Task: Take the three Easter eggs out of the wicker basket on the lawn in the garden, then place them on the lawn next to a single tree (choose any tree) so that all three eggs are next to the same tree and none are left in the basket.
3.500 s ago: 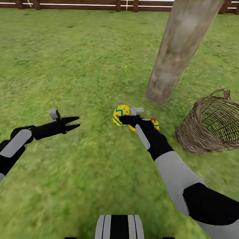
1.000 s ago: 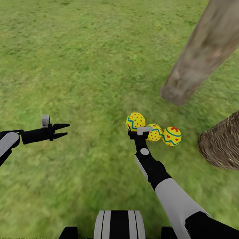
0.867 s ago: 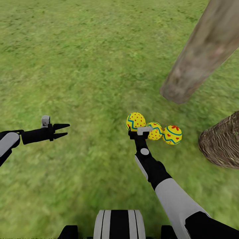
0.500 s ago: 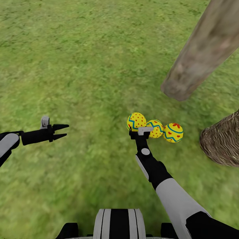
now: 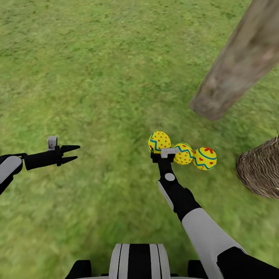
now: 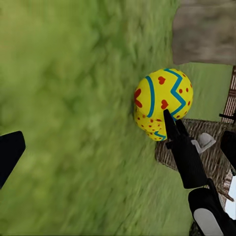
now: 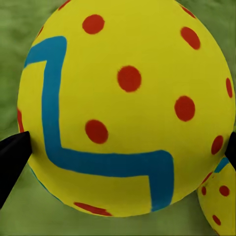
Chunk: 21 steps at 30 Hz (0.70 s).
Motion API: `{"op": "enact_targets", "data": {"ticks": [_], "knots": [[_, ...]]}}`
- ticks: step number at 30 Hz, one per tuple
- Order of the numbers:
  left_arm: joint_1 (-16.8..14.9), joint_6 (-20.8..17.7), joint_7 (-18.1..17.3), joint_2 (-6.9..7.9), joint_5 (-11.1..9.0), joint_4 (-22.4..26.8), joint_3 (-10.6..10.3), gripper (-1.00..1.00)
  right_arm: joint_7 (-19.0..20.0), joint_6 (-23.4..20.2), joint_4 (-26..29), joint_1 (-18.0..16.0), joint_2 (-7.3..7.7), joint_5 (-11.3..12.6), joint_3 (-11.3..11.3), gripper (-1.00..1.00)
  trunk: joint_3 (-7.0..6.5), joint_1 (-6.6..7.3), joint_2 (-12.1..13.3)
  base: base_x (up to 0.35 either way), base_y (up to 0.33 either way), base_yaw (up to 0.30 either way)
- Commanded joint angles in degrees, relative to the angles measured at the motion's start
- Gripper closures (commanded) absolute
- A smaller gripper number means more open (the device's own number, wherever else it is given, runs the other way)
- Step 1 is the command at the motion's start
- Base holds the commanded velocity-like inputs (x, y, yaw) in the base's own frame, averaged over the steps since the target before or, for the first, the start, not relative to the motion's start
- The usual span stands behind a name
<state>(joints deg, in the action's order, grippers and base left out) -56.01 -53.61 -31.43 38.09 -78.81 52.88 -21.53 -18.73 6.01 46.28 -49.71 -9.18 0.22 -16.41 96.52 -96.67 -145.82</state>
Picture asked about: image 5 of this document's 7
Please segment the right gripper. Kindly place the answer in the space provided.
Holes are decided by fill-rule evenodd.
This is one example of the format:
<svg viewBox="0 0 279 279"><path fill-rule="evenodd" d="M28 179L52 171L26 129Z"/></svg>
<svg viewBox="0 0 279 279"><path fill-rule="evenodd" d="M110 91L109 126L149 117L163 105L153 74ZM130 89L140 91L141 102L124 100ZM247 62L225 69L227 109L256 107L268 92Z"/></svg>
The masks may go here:
<svg viewBox="0 0 279 279"><path fill-rule="evenodd" d="M153 148L152 148L151 158L153 159L153 163L158 163L158 165L160 167L162 164L170 164L171 162L173 162L174 154L168 154L167 158L162 158L160 153L154 154Z"/></svg>

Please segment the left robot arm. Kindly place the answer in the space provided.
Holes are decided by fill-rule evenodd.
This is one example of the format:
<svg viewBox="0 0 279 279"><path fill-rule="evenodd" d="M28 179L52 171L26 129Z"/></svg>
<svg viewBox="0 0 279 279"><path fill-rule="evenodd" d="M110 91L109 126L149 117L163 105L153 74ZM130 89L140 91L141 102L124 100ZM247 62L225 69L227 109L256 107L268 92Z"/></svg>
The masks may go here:
<svg viewBox="0 0 279 279"><path fill-rule="evenodd" d="M27 155L27 153L8 154L0 156L0 195L6 189L6 187L12 182L13 175L18 174L23 167L22 159L25 161L27 170L49 166L57 164L68 163L75 160L78 157L64 157L65 152L76 150L81 148L80 146L64 145L61 148L57 145L57 137L49 136L47 139L47 151L33 155Z"/></svg>

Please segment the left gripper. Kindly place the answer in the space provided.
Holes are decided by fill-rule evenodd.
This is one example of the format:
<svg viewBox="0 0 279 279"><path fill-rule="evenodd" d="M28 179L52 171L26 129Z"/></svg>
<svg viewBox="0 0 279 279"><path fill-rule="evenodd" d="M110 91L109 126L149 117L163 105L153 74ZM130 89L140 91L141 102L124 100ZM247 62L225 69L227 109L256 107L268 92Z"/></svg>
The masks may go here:
<svg viewBox="0 0 279 279"><path fill-rule="evenodd" d="M62 156L64 155L65 152L76 150L81 147L64 145L61 148L59 146L55 146L54 148L55 150L53 151L37 153L40 167L49 166L53 164L57 164L57 166L61 166L61 164L65 164L68 163L69 161L75 160L78 158L77 156L64 157L64 158L62 158Z"/></svg>

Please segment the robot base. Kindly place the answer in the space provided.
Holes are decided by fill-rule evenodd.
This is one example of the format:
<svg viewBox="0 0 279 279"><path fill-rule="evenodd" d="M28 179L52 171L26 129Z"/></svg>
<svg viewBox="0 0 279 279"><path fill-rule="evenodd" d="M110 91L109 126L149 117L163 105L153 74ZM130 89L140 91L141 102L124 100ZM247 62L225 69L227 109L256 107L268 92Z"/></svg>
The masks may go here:
<svg viewBox="0 0 279 279"><path fill-rule="evenodd" d="M65 279L108 279L108 274L99 277L91 277L90 260L77 260L70 273ZM188 277L180 277L178 274L171 274L171 279L209 279L200 260L189 260Z"/></svg>

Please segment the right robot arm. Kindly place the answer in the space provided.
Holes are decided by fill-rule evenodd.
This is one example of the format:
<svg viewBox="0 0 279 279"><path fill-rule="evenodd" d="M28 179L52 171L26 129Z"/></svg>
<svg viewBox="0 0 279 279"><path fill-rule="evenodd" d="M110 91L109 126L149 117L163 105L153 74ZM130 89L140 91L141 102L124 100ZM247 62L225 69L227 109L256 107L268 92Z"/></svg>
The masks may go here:
<svg viewBox="0 0 279 279"><path fill-rule="evenodd" d="M163 148L154 154L158 163L158 187L177 213L209 279L279 279L279 269L250 255L195 201L192 192L178 183L171 162L179 148Z"/></svg>

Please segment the wicker basket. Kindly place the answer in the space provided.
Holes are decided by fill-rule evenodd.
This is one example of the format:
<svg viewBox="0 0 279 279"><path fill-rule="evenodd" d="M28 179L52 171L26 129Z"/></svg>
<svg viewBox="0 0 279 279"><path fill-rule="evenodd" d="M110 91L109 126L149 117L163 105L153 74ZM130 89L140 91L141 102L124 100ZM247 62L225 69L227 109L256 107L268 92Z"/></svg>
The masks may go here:
<svg viewBox="0 0 279 279"><path fill-rule="evenodd" d="M255 195L279 199L279 134L239 155L235 171Z"/></svg>

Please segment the robot trunk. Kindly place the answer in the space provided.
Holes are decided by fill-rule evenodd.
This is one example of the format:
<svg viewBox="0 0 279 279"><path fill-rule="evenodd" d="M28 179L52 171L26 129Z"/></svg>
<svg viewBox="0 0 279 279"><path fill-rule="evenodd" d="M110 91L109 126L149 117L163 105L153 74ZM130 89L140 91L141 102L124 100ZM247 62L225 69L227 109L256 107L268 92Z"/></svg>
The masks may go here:
<svg viewBox="0 0 279 279"><path fill-rule="evenodd" d="M109 279L170 279L163 244L116 244Z"/></svg>

